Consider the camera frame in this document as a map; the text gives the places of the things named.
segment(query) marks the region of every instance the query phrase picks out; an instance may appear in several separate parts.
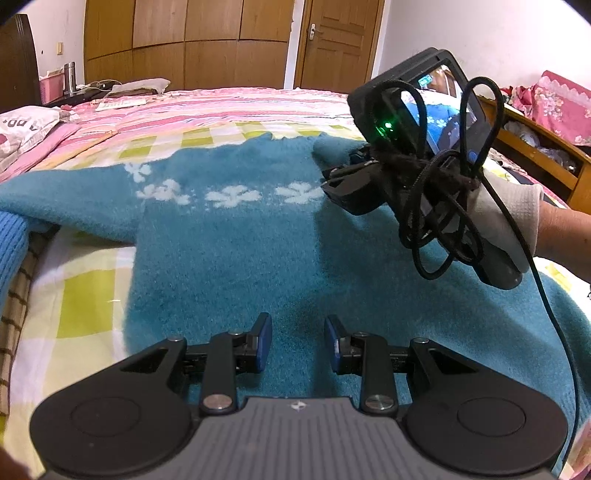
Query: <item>striped blanket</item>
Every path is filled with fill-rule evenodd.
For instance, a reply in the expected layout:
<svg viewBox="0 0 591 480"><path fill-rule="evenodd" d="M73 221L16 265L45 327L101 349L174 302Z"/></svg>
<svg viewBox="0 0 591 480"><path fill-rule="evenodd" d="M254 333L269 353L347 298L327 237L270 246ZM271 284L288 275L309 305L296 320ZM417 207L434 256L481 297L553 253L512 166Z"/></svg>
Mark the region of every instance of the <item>striped blanket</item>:
<svg viewBox="0 0 591 480"><path fill-rule="evenodd" d="M73 110L81 129L36 170L140 165L179 148L237 144L265 132L361 138L345 97L329 92L198 90L165 93L121 111L93 113L96 105ZM493 161L486 167L516 181ZM33 475L43 470L28 435L35 407L126 356L122 325L134 255L130 245L62 229L40 258L12 370L11 411L0 433L7 451ZM537 264L591 318L589 285L558 265Z"/></svg>

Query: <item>plaid bedsheet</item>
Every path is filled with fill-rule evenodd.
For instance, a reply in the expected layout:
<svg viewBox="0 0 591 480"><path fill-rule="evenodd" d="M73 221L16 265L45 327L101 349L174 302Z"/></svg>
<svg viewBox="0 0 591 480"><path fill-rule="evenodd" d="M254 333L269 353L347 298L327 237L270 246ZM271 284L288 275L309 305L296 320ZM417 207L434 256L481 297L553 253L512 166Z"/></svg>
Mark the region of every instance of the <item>plaid bedsheet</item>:
<svg viewBox="0 0 591 480"><path fill-rule="evenodd" d="M237 144L266 132L276 137L326 132L361 139L350 119L330 125L238 121L178 127L126 141L113 137L107 147L90 149L59 168L145 163L166 158L179 148ZM516 181L492 160L486 166ZM10 415L5 425L0 425L5 448L33 475L43 471L28 435L35 407L53 392L126 356L122 322L134 255L133 246L64 228L40 258L12 370ZM589 285L558 265L537 262L540 271L553 277L591 318Z"/></svg>

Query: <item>black circular pad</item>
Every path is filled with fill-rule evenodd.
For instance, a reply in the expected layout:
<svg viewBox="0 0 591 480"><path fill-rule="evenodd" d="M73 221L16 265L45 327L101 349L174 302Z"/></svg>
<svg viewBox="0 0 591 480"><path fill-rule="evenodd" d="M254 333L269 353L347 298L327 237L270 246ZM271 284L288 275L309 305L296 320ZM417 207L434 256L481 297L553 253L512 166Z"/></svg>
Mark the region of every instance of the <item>black circular pad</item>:
<svg viewBox="0 0 591 480"><path fill-rule="evenodd" d="M133 475L173 456L190 433L189 408L150 377L90 377L39 405L30 429L45 467L75 478L106 478Z"/></svg>
<svg viewBox="0 0 591 480"><path fill-rule="evenodd" d="M465 429L485 437L506 437L525 425L519 405L494 397L468 400L458 409L457 419Z"/></svg>
<svg viewBox="0 0 591 480"><path fill-rule="evenodd" d="M407 433L455 471L518 476L552 468L568 432L551 399L502 375L453 375L413 402Z"/></svg>

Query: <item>metal screw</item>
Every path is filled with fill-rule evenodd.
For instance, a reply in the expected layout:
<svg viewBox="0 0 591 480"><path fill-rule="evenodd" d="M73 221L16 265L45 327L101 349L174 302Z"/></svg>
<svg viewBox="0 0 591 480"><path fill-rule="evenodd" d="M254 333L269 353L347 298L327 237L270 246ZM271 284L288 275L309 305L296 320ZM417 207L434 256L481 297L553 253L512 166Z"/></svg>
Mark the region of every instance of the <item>metal screw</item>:
<svg viewBox="0 0 591 480"><path fill-rule="evenodd" d="M232 405L232 399L227 395L216 393L205 397L203 405L210 410L225 410Z"/></svg>
<svg viewBox="0 0 591 480"><path fill-rule="evenodd" d="M388 410L394 406L394 400L387 395L370 395L365 400L365 406L372 410Z"/></svg>

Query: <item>wooden headboard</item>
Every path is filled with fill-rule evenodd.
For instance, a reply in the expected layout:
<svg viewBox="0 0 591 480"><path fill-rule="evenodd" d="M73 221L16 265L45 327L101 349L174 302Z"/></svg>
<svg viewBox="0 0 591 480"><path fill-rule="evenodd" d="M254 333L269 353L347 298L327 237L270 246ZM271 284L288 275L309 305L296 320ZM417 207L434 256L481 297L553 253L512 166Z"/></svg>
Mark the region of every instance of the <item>wooden headboard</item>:
<svg viewBox="0 0 591 480"><path fill-rule="evenodd" d="M35 44L25 14L0 27L0 72L0 113L41 105Z"/></svg>

